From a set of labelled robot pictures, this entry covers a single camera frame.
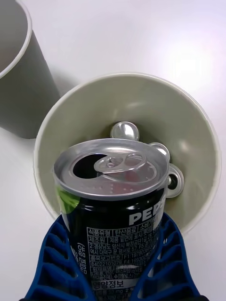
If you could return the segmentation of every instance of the can opening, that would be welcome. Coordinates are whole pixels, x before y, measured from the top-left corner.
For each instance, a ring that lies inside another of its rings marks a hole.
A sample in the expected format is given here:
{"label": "can opening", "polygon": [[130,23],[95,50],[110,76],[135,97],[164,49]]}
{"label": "can opening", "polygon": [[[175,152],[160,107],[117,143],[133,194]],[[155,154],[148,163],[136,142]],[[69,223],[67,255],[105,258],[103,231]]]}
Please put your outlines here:
{"label": "can opening", "polygon": [[94,154],[82,158],[73,168],[74,175],[81,179],[93,179],[99,177],[102,173],[97,172],[94,169],[94,164],[103,157],[106,157],[106,155]]}
{"label": "can opening", "polygon": [[171,183],[168,185],[168,189],[174,190],[177,188],[178,179],[174,174],[170,174],[169,176],[171,178]]}

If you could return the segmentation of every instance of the pull tab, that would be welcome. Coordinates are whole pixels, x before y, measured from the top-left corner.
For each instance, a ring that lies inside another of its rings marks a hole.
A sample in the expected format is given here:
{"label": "pull tab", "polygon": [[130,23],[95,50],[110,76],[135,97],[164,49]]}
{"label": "pull tab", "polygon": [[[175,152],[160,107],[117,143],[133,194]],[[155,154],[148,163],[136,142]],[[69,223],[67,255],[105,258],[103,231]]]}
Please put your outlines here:
{"label": "pull tab", "polygon": [[138,169],[146,162],[146,155],[138,151],[127,154],[110,154],[98,160],[94,164],[94,169],[103,174],[122,173]]}

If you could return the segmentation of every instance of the can rim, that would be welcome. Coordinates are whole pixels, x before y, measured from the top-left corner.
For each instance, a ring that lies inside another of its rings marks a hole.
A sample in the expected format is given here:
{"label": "can rim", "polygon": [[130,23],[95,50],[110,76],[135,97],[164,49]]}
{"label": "can rim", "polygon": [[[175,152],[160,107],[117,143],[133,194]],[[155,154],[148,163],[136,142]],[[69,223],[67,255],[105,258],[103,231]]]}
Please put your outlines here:
{"label": "can rim", "polygon": [[[114,142],[114,143],[117,143],[118,141],[125,141],[125,142],[128,142],[128,143],[135,143],[137,145],[145,145],[145,146],[148,146],[148,144],[145,144],[143,142],[139,142],[139,141],[132,141],[132,140],[127,140],[127,139],[112,139],[112,138],[104,138],[104,139],[94,139],[94,140],[91,140],[95,143],[101,143],[101,142]],[[84,142],[81,142],[81,143],[78,143],[76,145],[76,147],[79,147],[85,143],[89,143],[91,141],[84,141]],[[94,193],[85,193],[85,192],[82,192],[81,190],[77,190],[76,188],[72,188],[70,187],[69,185],[65,184],[64,181],[62,181],[59,176],[57,176],[57,172],[56,172],[56,163],[58,161],[60,161],[60,159],[65,155],[65,152],[70,152],[73,148],[75,147],[74,146],[71,146],[70,148],[68,148],[66,151],[64,151],[63,153],[61,153],[61,155],[58,157],[57,161],[55,162],[54,166],[53,166],[53,176],[54,176],[54,180],[55,182],[60,185],[65,191],[73,194],[73,195],[76,195],[78,197],[82,197],[82,198],[88,198],[88,199],[92,199],[92,200],[99,200],[99,201],[120,201],[120,200],[127,200],[127,199],[133,199],[133,198],[138,198],[138,197],[141,197],[143,195],[146,195],[148,193],[151,193],[153,192],[154,190],[158,189],[159,187],[161,186],[167,186],[167,178],[168,178],[168,173],[169,173],[169,162],[166,160],[165,156],[162,155],[159,151],[157,151],[156,149],[154,149],[154,151],[156,151],[156,154],[158,154],[159,156],[162,156],[162,158],[164,158],[165,162],[166,162],[166,165],[167,165],[167,168],[166,168],[166,171],[164,173],[164,175],[162,177],[160,177],[159,180],[156,181],[156,183],[154,183],[154,185],[151,185],[151,186],[148,186],[145,188],[142,188],[138,191],[133,191],[133,192],[127,192],[126,194],[116,194],[116,195],[112,195],[112,194],[94,194]]]}

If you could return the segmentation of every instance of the soda can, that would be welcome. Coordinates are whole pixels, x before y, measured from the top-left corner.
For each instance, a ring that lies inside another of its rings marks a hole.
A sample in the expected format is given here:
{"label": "soda can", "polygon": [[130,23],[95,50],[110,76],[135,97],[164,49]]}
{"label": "soda can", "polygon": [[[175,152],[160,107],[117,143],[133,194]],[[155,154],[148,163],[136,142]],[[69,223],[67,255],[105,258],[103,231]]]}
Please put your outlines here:
{"label": "soda can", "polygon": [[169,162],[124,139],[77,144],[54,178],[75,259],[100,301],[128,300],[158,245]]}

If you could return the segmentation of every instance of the can top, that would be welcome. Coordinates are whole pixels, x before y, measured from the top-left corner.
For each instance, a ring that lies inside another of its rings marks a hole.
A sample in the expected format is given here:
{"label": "can top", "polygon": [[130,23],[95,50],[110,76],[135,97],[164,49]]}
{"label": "can top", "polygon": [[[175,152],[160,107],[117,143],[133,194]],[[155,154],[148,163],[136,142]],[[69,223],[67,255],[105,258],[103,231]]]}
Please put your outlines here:
{"label": "can top", "polygon": [[166,182],[169,163],[148,144],[97,139],[64,151],[54,177],[66,191],[95,200],[126,200],[150,193]]}

